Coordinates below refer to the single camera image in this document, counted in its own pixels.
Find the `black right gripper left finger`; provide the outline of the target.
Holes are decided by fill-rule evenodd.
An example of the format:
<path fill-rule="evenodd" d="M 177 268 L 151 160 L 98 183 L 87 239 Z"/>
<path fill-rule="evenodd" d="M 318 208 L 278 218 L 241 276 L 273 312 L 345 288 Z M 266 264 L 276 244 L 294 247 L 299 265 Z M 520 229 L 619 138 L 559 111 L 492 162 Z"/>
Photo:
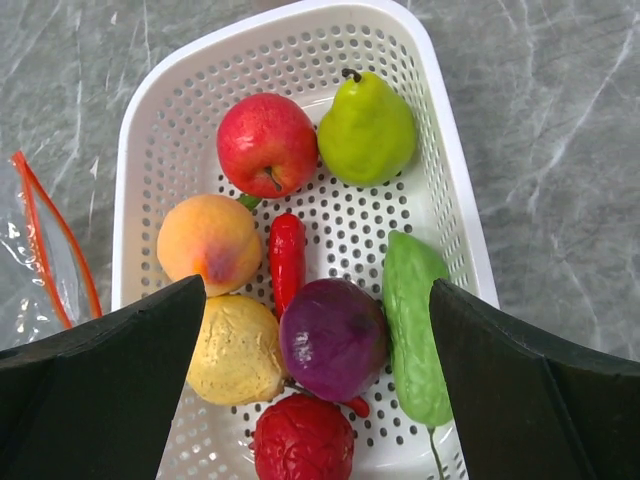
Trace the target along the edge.
<path fill-rule="evenodd" d="M 155 478 L 205 300 L 190 276 L 3 351 L 2 478 Z"/>

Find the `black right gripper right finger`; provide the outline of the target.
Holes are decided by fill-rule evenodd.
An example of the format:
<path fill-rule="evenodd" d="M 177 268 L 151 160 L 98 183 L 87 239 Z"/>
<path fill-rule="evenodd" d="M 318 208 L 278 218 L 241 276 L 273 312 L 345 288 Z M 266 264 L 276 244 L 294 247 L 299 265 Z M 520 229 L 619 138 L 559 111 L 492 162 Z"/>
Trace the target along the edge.
<path fill-rule="evenodd" d="M 432 329 L 472 479 L 636 479 L 639 364 L 583 347 L 446 280 Z"/>

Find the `clear zip top bag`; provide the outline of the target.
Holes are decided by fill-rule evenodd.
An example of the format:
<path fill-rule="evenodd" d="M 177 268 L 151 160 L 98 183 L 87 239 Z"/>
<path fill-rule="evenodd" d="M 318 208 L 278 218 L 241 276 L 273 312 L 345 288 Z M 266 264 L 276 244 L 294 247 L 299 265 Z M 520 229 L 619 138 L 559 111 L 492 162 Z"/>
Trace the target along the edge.
<path fill-rule="evenodd" d="M 1 160 L 1 349 L 102 316 L 88 263 L 20 151 Z"/>

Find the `yellow pear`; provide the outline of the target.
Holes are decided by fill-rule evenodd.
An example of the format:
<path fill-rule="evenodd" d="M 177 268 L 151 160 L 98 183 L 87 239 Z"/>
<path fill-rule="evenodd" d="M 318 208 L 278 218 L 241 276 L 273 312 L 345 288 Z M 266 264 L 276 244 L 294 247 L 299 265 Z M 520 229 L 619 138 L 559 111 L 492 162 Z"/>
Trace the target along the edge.
<path fill-rule="evenodd" d="M 206 301 L 187 383 L 203 400 L 239 406 L 273 400 L 288 377 L 279 325 L 260 302 L 243 295 Z"/>

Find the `green bitter gourd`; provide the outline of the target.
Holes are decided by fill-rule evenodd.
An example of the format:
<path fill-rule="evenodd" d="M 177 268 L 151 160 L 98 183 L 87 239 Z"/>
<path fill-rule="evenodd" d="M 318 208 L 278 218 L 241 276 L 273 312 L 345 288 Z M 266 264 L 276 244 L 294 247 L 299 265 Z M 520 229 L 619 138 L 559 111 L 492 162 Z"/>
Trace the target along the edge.
<path fill-rule="evenodd" d="M 437 427 L 453 419 L 429 311 L 434 282 L 448 277 L 440 254 L 414 236 L 392 231 L 383 269 L 383 305 L 399 405 L 412 421 Z"/>

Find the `dark red wrinkled fruit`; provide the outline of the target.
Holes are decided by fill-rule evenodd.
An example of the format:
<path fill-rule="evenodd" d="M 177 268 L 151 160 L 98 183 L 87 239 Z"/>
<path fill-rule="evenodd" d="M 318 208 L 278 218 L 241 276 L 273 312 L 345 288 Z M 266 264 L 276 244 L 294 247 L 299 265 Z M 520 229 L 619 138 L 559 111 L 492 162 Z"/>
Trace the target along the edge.
<path fill-rule="evenodd" d="M 346 480 L 352 473 L 354 433 L 337 405 L 293 394 L 260 416 L 253 451 L 261 479 Z"/>

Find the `orange peach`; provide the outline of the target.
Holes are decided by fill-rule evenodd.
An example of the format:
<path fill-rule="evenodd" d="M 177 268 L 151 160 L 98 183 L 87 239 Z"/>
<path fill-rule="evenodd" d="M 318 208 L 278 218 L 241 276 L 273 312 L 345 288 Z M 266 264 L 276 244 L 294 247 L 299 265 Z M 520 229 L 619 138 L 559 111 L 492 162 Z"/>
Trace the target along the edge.
<path fill-rule="evenodd" d="M 262 241 L 249 210 L 219 194 L 202 194 L 177 204 L 163 220 L 157 259 L 175 282 L 200 275 L 206 295 L 239 289 L 256 274 Z"/>

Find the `purple onion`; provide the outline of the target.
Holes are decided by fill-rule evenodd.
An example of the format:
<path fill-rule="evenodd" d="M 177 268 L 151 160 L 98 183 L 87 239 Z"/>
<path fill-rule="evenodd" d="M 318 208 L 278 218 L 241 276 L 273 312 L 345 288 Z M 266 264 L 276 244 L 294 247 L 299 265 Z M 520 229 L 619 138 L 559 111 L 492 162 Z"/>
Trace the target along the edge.
<path fill-rule="evenodd" d="M 291 376 L 330 402 L 365 393 L 388 359 L 382 309 L 344 279 L 324 278 L 302 287 L 281 317 L 279 340 Z"/>

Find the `green pear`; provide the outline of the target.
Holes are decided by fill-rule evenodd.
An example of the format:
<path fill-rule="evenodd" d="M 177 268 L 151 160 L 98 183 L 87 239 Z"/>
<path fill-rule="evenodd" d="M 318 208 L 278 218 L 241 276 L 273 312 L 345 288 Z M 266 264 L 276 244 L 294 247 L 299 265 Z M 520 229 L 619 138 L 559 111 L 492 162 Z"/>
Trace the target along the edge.
<path fill-rule="evenodd" d="M 344 84 L 318 125 L 320 155 L 347 185 L 382 185 L 414 155 L 417 130 L 412 110 L 373 72 L 345 67 L 341 75 Z"/>

